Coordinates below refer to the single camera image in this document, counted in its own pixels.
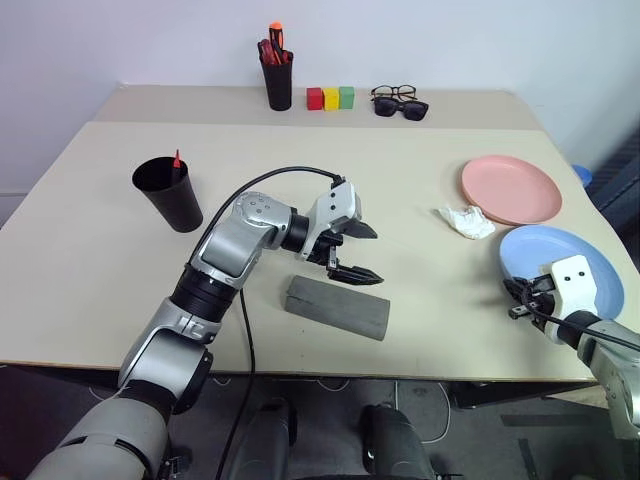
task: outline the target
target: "white wall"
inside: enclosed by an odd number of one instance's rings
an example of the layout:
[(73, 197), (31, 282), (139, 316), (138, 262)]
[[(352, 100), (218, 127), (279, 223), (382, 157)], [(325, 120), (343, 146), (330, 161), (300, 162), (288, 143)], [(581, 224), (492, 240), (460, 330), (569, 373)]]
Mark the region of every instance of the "white wall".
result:
[(0, 195), (27, 191), (119, 82), (259, 84), (275, 19), (297, 85), (509, 89), (595, 167), (640, 112), (639, 18), (639, 0), (4, 0)]

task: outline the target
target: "glasses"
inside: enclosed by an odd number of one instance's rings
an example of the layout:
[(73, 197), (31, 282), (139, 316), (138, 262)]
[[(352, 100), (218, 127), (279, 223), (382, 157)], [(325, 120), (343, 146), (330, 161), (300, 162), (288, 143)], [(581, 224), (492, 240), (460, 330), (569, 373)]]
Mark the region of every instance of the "glasses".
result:
[(371, 90), (374, 112), (380, 117), (391, 117), (401, 111), (407, 120), (418, 122), (427, 114), (429, 105), (419, 102), (415, 94), (416, 88), (412, 85), (376, 87)]

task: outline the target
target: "blue plate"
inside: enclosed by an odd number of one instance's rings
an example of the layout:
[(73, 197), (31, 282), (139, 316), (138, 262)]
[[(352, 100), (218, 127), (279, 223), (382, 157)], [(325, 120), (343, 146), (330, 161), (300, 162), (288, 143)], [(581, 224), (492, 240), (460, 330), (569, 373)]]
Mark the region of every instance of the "blue plate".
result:
[(505, 277), (534, 278), (540, 266), (584, 255), (596, 281), (596, 308), (601, 318), (614, 320), (624, 305), (624, 288), (613, 266), (595, 247), (580, 237), (543, 225), (529, 225), (509, 232), (500, 243)]

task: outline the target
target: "gray foam block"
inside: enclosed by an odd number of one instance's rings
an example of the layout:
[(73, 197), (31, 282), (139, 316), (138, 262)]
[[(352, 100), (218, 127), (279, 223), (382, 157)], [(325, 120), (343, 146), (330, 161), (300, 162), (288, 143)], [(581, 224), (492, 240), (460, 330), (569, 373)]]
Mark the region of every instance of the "gray foam block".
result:
[(295, 276), (287, 290), (284, 309), (316, 322), (384, 339), (391, 302), (335, 285)]

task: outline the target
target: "white tissue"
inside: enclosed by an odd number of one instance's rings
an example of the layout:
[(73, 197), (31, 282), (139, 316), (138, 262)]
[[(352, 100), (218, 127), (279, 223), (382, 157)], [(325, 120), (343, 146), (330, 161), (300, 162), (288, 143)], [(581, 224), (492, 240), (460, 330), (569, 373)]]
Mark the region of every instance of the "white tissue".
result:
[(484, 238), (496, 230), (496, 226), (487, 220), (479, 207), (470, 205), (462, 211), (445, 207), (439, 208), (438, 212), (453, 229), (471, 240)]

